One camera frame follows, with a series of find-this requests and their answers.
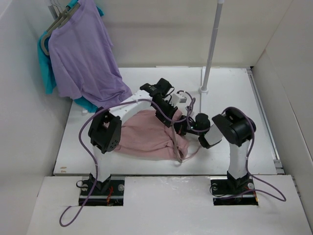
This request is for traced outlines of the pink trousers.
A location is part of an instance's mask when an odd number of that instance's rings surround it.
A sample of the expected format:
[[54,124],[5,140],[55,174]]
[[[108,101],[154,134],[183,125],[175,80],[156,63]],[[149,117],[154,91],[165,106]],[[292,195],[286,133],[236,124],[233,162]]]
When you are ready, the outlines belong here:
[[[194,157],[201,148],[197,144],[189,151],[190,141],[179,134],[176,134],[176,138],[182,162]],[[178,163],[171,127],[162,124],[153,110],[140,111],[122,125],[121,140],[114,151],[133,158]]]

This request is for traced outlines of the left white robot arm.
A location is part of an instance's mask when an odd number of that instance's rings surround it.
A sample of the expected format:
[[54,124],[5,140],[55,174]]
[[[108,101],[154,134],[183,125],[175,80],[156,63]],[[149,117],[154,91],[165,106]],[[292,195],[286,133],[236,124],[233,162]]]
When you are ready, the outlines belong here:
[[90,176],[89,180],[93,182],[92,188],[98,194],[104,194],[109,190],[111,180],[110,170],[100,169],[104,160],[111,160],[109,157],[104,159],[103,155],[118,146],[121,140],[122,125],[128,119],[152,106],[156,110],[157,119],[166,127],[170,127],[174,122],[173,116],[178,107],[165,100],[172,87],[167,80],[161,78],[154,85],[149,83],[142,85],[134,95],[113,108],[98,109],[88,131],[98,162],[97,176]]

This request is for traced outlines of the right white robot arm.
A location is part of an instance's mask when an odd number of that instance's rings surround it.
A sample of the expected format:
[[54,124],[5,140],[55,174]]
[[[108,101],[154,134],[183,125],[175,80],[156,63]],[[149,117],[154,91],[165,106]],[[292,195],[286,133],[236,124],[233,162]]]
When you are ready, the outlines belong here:
[[187,133],[198,136],[200,146],[206,149],[219,144],[223,139],[229,143],[229,168],[227,170],[226,187],[232,193],[237,193],[248,185],[249,173],[246,160],[250,155],[250,145],[254,143],[256,125],[241,110],[227,107],[221,114],[212,117],[199,113],[195,120],[182,116],[174,124],[179,135]]

